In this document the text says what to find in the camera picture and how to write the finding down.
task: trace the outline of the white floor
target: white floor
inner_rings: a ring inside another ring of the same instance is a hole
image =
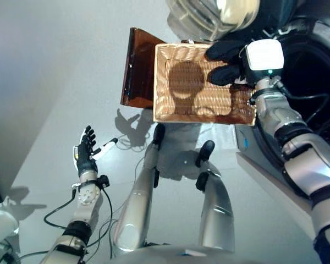
[[[60,8],[61,19],[70,22],[67,32],[72,38],[77,34],[78,38],[74,38],[76,43],[71,43],[73,66],[67,71],[64,67],[59,69],[65,77],[55,83],[58,96],[51,100],[51,110],[42,114],[46,120],[37,127],[36,140],[10,188],[11,202],[17,204],[16,210],[20,213],[19,238],[13,239],[20,255],[48,250],[61,234],[59,229],[45,225],[42,219],[70,198],[69,187],[78,179],[72,163],[72,146],[78,143],[83,128],[91,124],[97,142],[103,143],[123,135],[124,130],[119,131],[123,118],[139,114],[146,121],[142,122],[144,125],[138,126],[139,122],[135,121],[131,125],[134,129],[126,130],[129,136],[122,137],[119,147],[98,162],[99,172],[110,178],[107,191],[114,209],[126,199],[134,181],[135,167],[155,127],[149,111],[119,105],[129,28],[138,26],[167,42],[178,41],[166,24],[165,1],[62,2],[52,1],[51,5]],[[58,26],[47,25],[50,29]],[[56,67],[63,65],[63,58],[55,59]],[[49,89],[47,86],[36,88]],[[44,99],[39,97],[37,101],[34,109],[39,109]],[[319,263],[312,241],[283,208],[238,167],[232,126],[167,124],[166,127],[158,165],[162,178],[153,196],[148,241],[197,243],[204,196],[195,188],[198,173],[193,166],[192,151],[212,139],[217,146],[211,162],[223,175],[234,210],[236,254],[265,263]],[[70,205],[51,219],[67,224],[73,211],[74,205]],[[104,201],[99,226],[108,217],[109,208]],[[103,239],[89,263],[107,263],[108,255],[108,241]],[[42,256],[31,257],[22,263],[38,263],[40,259]]]

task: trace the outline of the brown transparent lid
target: brown transparent lid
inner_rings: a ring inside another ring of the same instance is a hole
[[[155,45],[159,43],[164,42],[144,30],[130,29],[121,105],[152,108]]]

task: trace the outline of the black cable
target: black cable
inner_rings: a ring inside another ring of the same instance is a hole
[[[7,243],[7,245],[10,247],[10,249],[11,249],[11,255],[13,254],[13,246],[12,246],[12,244],[7,240],[7,239],[4,239],[4,241]]]
[[[29,253],[26,255],[23,255],[22,257],[19,257],[18,259],[16,259],[15,264],[19,263],[22,259],[25,259],[26,257],[31,257],[31,256],[35,256],[35,255],[41,255],[41,254],[47,254],[49,251],[37,251],[37,252],[33,252],[33,253]]]
[[[294,96],[290,94],[290,92],[286,89],[284,85],[278,85],[279,89],[281,90],[282,93],[286,95],[287,98],[292,99],[292,100],[310,100],[310,99],[316,99],[316,98],[323,98],[324,101],[320,104],[320,106],[311,114],[308,118],[306,118],[305,122],[309,123],[312,118],[319,113],[328,103],[330,99],[330,95],[327,93],[319,93],[317,95],[310,95],[310,96]]]
[[[105,193],[105,195],[106,195],[106,197],[107,197],[107,199],[108,199],[108,201],[109,201],[110,211],[111,211],[110,219],[112,219],[113,211],[112,211],[112,205],[111,205],[110,197],[109,197],[109,195],[105,192],[104,189],[102,189],[102,191]],[[100,240],[102,240],[103,237],[105,237],[105,235],[108,233],[108,231],[109,231],[109,227],[105,230],[105,232],[104,232],[104,233],[103,233],[103,234],[102,234],[97,240],[95,240],[93,243],[89,244],[89,245],[87,246],[87,248],[90,248],[91,246],[94,246],[94,245],[97,244]]]
[[[93,253],[93,255],[91,255],[87,260],[86,260],[86,263],[88,261],[90,261],[94,256],[95,254],[97,254],[98,250],[99,250],[99,247],[100,247],[100,240],[108,233],[108,231],[110,231],[110,227],[111,227],[111,222],[112,222],[112,217],[113,217],[113,211],[112,211],[112,204],[111,204],[111,200],[110,200],[110,197],[109,195],[106,193],[106,191],[104,189],[101,189],[104,194],[106,195],[107,199],[108,199],[108,202],[109,202],[109,205],[110,205],[110,221],[106,222],[105,224],[103,224],[100,229],[99,229],[99,233],[98,233],[98,239],[96,241],[94,241],[92,244],[88,245],[87,247],[91,247],[93,245],[95,245],[96,243],[98,243],[98,246],[97,246],[97,249],[95,250],[95,252]],[[104,232],[103,236],[100,236],[100,233],[101,233],[101,229],[107,224],[109,223],[109,226],[108,228],[106,229],[106,231]]]
[[[110,227],[110,231],[109,231],[109,248],[110,248],[110,259],[112,259],[112,255],[113,255],[113,246],[112,246],[112,242],[111,242],[111,231],[112,231],[112,227],[114,226],[114,224],[117,223],[117,220],[115,220]]]
[[[58,224],[54,224],[54,223],[51,223],[47,220],[47,218],[49,216],[51,216],[52,214],[56,213],[57,211],[61,210],[62,208],[68,206],[76,197],[76,189],[73,189],[72,190],[72,197],[69,201],[67,201],[66,203],[64,203],[63,205],[57,207],[56,209],[54,209],[53,211],[51,211],[50,213],[48,213],[46,216],[44,216],[44,222],[46,224],[48,224],[49,226],[52,226],[52,227],[57,227],[57,228],[61,228],[61,229],[66,229],[66,227],[63,227],[62,225],[58,225]]]

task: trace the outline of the woven basket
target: woven basket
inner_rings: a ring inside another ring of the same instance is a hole
[[[153,119],[156,122],[254,125],[254,90],[244,85],[217,86],[209,72],[207,44],[158,44],[155,48]]]

